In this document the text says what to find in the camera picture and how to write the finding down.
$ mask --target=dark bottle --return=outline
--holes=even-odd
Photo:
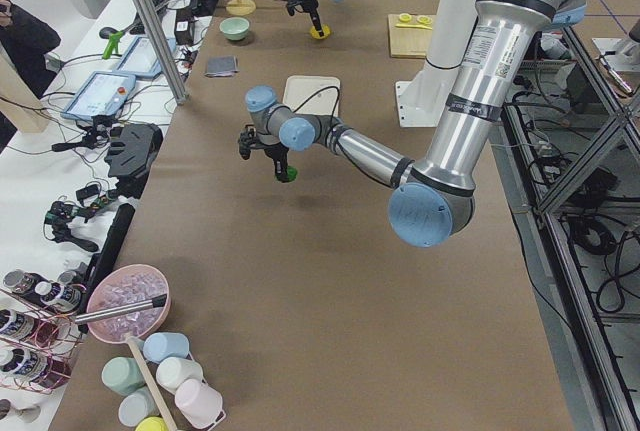
[[[42,307],[40,296],[36,293],[36,286],[43,281],[46,281],[46,279],[39,274],[25,273],[21,269],[15,269],[4,277],[3,284],[13,294],[25,301],[29,301],[31,304]]]
[[[58,327],[13,309],[0,309],[0,335],[45,347],[58,337]]]
[[[64,361],[28,349],[0,349],[0,372],[17,381],[55,389],[69,381],[71,368]]]
[[[69,285],[43,281],[36,286],[36,293],[45,306],[55,309],[59,313],[71,313],[80,306],[82,293]]]

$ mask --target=person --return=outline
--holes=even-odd
[[[6,59],[31,92],[40,98],[56,73],[46,68],[44,55],[60,45],[60,36],[48,24],[11,0],[0,0],[0,59]],[[0,149],[15,133],[0,113]]]

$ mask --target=metal pole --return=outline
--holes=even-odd
[[[177,104],[182,104],[187,99],[187,92],[178,73],[171,50],[167,44],[167,38],[162,31],[162,25],[156,14],[151,0],[133,0],[133,4],[140,14],[140,20],[144,24],[145,32],[156,52],[162,72],[167,78],[167,83]]]

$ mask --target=bowl of ice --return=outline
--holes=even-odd
[[[169,283],[158,269],[147,264],[131,264],[117,269],[94,290],[87,303],[88,313],[137,303],[161,294],[167,295],[163,307],[88,323],[89,331],[109,344],[124,343],[129,335],[145,339],[160,327],[169,314]]]

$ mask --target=small bowl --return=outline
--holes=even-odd
[[[158,269],[153,266],[149,266],[147,264],[131,264],[129,266],[124,266],[123,268],[117,269],[112,272],[109,276],[104,278],[104,280],[96,286],[96,289],[93,291],[91,296],[89,297],[89,302],[87,303],[87,312],[91,313],[93,311],[99,311],[103,306],[101,306],[102,302],[105,299],[105,295],[108,293],[109,286],[118,286],[123,285],[126,280],[131,279],[132,276],[156,276],[159,278],[159,281],[162,281],[164,284],[164,288],[166,289],[167,294],[167,302],[162,308],[162,312],[158,315],[158,317],[151,323],[148,329],[135,334],[137,338],[145,339],[147,336],[155,332],[160,325],[167,319],[167,315],[169,314],[169,308],[171,307],[171,295],[169,294],[169,283],[167,282],[167,278],[165,278],[164,274],[162,274]],[[153,298],[154,296],[147,295],[143,299]],[[100,341],[108,343],[108,344],[120,344],[124,342],[124,339],[121,336],[114,336],[110,331],[108,326],[105,324],[108,320],[102,321],[94,321],[92,323],[87,323],[89,326],[89,331]]]
[[[229,41],[240,41],[249,34],[249,20],[245,18],[227,18],[220,23],[220,32]]]

